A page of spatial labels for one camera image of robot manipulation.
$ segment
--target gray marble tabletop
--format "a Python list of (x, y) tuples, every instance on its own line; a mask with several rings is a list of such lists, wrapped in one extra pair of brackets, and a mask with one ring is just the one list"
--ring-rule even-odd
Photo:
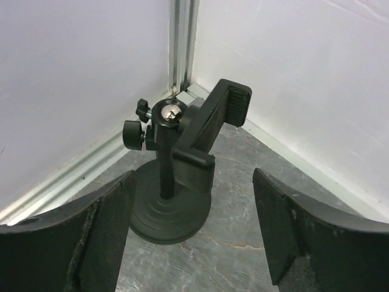
[[(355, 213), (241, 128), (224, 125), (211, 154), (216, 156), (216, 171), (204, 227), (171, 246), (148, 243), (129, 230), (116, 292), (278, 291), (270, 281), (256, 214), (255, 167), (328, 205)], [(128, 152), (75, 198), (154, 158), (153, 152)]]

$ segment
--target stand base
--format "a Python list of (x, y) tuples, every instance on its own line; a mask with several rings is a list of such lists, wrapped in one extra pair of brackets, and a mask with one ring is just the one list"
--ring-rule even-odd
[(131, 229), (143, 239), (172, 245), (194, 236), (204, 225), (211, 194), (199, 193), (177, 184), (174, 197), (160, 197), (159, 163), (147, 162), (135, 171), (137, 179)]

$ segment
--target tripod mount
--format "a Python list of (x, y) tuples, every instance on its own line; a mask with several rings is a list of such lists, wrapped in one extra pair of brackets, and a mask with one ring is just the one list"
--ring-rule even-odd
[(169, 245), (197, 233), (211, 207), (215, 157), (208, 152), (223, 125), (240, 127), (246, 120), (251, 89), (220, 80), (199, 108), (177, 98), (138, 102), (136, 114), (147, 123), (127, 120), (126, 148), (156, 152), (156, 159), (135, 171), (137, 180), (130, 227), (152, 243)]

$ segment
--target silver metal ball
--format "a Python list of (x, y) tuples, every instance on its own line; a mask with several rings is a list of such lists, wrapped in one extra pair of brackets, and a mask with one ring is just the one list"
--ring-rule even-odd
[(168, 122), (179, 122), (182, 117), (182, 111), (177, 105), (165, 105), (162, 108), (161, 115)]

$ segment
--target white panel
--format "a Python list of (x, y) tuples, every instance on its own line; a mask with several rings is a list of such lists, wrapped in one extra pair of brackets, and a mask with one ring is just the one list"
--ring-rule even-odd
[(0, 209), (167, 91), (169, 5), (0, 0)]
[(254, 124), (389, 214), (388, 36), (388, 1), (201, 1), (193, 82), (251, 86)]

